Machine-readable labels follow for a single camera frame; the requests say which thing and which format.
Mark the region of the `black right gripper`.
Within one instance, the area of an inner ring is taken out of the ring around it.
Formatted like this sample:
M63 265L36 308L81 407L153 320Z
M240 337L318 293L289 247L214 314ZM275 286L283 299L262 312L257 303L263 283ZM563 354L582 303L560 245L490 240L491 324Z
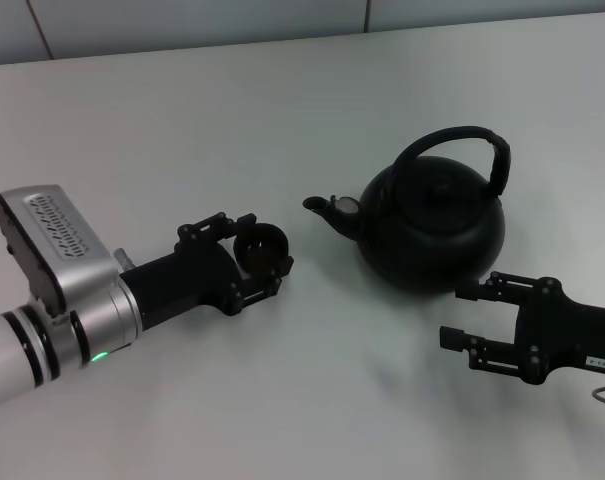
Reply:
M535 281L494 271L484 282L461 283L455 296L520 306L515 346L440 327L440 347L466 351L471 370L519 373L531 385L544 383L551 372L560 368L605 374L605 308L570 299L559 280L542 277Z

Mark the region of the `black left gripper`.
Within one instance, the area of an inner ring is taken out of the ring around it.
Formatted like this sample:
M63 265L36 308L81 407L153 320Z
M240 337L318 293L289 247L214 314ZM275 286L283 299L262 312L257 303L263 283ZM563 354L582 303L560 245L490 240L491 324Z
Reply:
M219 212L195 224L181 225L177 251L122 273L143 328L148 330L198 306L211 306L232 316L275 296L291 271L292 257L237 259L247 274L242 280L231 255L213 244L238 236L256 222L253 213L233 220Z

